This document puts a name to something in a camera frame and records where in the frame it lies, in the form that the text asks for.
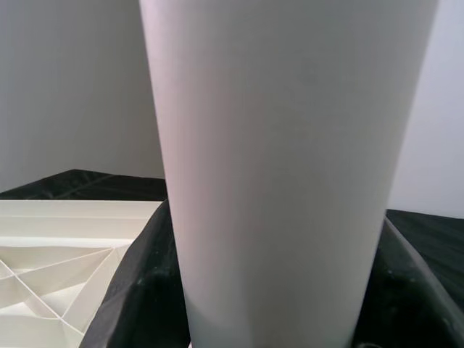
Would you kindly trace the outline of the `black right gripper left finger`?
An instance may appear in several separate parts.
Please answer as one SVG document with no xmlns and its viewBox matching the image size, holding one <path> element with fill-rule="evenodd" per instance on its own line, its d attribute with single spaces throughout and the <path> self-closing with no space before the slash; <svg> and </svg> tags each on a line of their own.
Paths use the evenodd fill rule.
<svg viewBox="0 0 464 348">
<path fill-rule="evenodd" d="M 82 347 L 187 347 L 191 342 L 168 201 L 129 246 Z"/>
</svg>

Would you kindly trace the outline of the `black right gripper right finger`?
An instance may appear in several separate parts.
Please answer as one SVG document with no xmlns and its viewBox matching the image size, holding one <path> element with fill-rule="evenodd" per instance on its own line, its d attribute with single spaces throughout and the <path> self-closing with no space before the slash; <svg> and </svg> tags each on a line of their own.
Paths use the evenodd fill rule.
<svg viewBox="0 0 464 348">
<path fill-rule="evenodd" d="M 353 345 L 463 346 L 463 312 L 390 220 L 383 224 Z"/>
</svg>

